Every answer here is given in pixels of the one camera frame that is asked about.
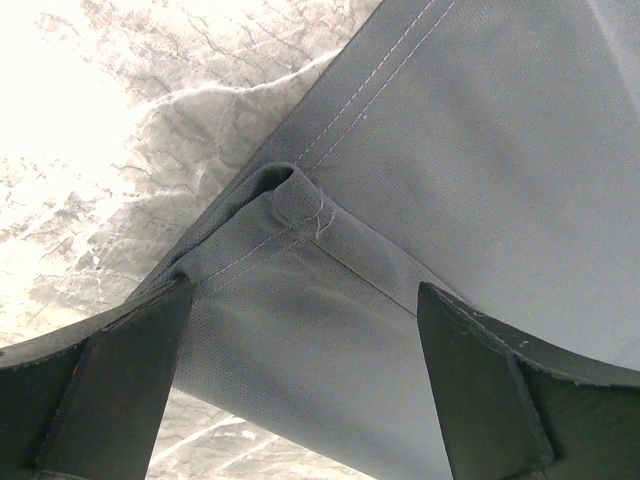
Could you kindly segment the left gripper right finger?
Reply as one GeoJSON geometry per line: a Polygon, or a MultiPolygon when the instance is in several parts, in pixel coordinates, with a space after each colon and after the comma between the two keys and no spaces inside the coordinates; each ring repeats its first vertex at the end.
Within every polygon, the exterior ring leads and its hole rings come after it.
{"type": "Polygon", "coordinates": [[[456,479],[636,479],[639,374],[423,282],[417,322],[456,479]]]}

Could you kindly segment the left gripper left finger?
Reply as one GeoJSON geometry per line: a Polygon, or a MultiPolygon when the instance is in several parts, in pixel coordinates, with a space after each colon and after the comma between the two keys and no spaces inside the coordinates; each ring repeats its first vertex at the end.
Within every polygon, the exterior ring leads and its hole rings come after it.
{"type": "Polygon", "coordinates": [[[2,478],[145,478],[192,297],[177,276],[2,348],[2,478]]]}

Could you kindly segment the dark grey t shirt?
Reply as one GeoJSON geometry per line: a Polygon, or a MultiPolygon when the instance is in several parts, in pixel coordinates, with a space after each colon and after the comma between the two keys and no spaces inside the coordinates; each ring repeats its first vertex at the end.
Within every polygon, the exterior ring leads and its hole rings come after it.
{"type": "Polygon", "coordinates": [[[447,479],[429,282],[639,364],[639,5],[385,1],[146,280],[176,387],[381,479],[447,479]]]}

